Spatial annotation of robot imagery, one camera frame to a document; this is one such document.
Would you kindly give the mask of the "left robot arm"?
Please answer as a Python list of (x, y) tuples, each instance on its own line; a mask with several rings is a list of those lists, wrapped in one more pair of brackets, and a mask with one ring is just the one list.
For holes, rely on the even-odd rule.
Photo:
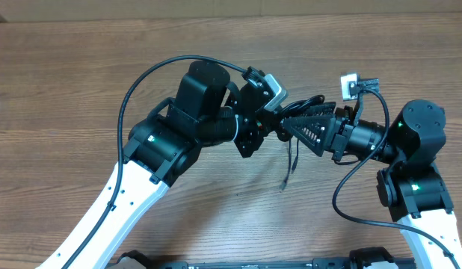
[(203, 148), (234, 143), (250, 157), (274, 130), (285, 87), (272, 75), (192, 55), (177, 94), (117, 139), (105, 187), (44, 268), (103, 268), (143, 215), (198, 159)]

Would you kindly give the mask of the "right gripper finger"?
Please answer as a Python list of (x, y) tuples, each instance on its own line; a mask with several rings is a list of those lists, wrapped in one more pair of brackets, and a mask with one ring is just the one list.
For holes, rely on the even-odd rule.
[(330, 147), (333, 115), (290, 117), (283, 121), (283, 128), (296, 137), (318, 157)]
[(323, 102), (318, 105), (309, 106), (304, 112), (304, 116), (322, 116), (333, 114), (336, 107), (335, 102)]

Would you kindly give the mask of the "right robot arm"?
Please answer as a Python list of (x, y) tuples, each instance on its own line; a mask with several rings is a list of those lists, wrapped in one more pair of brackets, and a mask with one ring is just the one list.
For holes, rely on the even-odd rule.
[(286, 118), (283, 128), (317, 156), (332, 153), (358, 158), (358, 167), (370, 160), (384, 163), (376, 175), (381, 204), (389, 222), (336, 213), (355, 223), (397, 229), (411, 249), (418, 268), (462, 268), (454, 204), (435, 164), (446, 143), (446, 115), (433, 102), (408, 102), (397, 118), (379, 125), (361, 119), (363, 102), (334, 108), (325, 114), (306, 112)]

